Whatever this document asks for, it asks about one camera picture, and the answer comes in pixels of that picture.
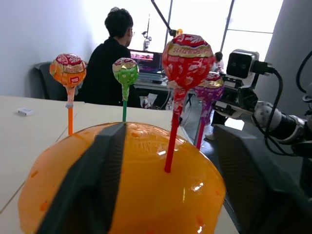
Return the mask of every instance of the red lollipop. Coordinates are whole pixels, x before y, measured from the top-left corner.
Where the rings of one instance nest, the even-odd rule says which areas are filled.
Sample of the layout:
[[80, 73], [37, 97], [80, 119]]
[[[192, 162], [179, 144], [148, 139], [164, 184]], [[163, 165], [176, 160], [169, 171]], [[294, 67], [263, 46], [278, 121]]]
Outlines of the red lollipop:
[[201, 36], [180, 34], [168, 42], [164, 49], [162, 65], [169, 80], [168, 85], [174, 88], [174, 115], [165, 166], [168, 173], [185, 96], [189, 89], [199, 85], [207, 76], [214, 60], [210, 45]]

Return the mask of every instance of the laptop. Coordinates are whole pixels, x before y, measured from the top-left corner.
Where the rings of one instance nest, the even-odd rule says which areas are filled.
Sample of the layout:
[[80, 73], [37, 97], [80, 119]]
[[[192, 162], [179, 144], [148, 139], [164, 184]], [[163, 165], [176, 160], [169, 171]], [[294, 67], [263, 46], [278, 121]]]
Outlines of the laptop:
[[130, 53], [131, 58], [139, 66], [139, 79], [163, 81], [161, 77], [161, 53], [142, 50], [130, 50]]

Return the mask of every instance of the black shirt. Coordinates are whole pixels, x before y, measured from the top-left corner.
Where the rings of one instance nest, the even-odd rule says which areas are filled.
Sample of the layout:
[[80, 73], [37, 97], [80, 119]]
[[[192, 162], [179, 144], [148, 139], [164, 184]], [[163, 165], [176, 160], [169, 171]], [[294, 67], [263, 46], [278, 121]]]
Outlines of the black shirt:
[[[87, 75], [76, 100], [102, 105], [122, 105], [121, 84], [115, 79], [112, 66], [120, 58], [130, 58], [130, 51], [113, 38], [108, 38], [92, 53]], [[141, 107], [133, 85], [128, 97], [129, 107]]]

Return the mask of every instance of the floor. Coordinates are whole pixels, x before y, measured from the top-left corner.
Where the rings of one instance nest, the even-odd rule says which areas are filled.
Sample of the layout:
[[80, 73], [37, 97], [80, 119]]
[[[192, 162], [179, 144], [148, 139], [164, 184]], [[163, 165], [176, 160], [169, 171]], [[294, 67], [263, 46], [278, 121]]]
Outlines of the floor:
[[[149, 102], [153, 103], [155, 100], [156, 95], [149, 95]], [[199, 117], [201, 114], [201, 102], [200, 100], [196, 97], [193, 96], [191, 99], [191, 104], [187, 104], [185, 107], [184, 112], [182, 113], [182, 118], [183, 121], [181, 125], [184, 127], [184, 130], [188, 134], [189, 138], [194, 141], [196, 132], [197, 132], [197, 127], [199, 123]], [[236, 129], [243, 129], [244, 122], [241, 120], [235, 120], [235, 119], [228, 119], [225, 123], [226, 126], [236, 128]], [[212, 126], [207, 125], [204, 130], [204, 135], [205, 134], [210, 134], [212, 132]], [[212, 141], [208, 140], [203, 136], [202, 143], [201, 143], [201, 148], [200, 151], [211, 160], [211, 162], [220, 170], [219, 168], [219, 161], [218, 161], [218, 146], [217, 146], [217, 141]], [[237, 221], [237, 218], [234, 214], [234, 211], [231, 207], [231, 202], [226, 196], [225, 202], [224, 202], [224, 207], [226, 208], [229, 216], [231, 217], [234, 225], [236, 226], [237, 230], [240, 232], [241, 228], [239, 226], [239, 223]]]

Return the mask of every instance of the black hair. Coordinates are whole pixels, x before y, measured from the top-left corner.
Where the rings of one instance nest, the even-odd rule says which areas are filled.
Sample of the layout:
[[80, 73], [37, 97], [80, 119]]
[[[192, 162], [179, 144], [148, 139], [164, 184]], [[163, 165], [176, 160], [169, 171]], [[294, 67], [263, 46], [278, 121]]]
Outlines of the black hair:
[[126, 9], [114, 7], [107, 15], [105, 26], [110, 37], [122, 38], [127, 29], [133, 27], [133, 19]]
[[223, 59], [223, 54], [221, 52], [216, 52], [214, 55], [217, 62], [220, 62]]

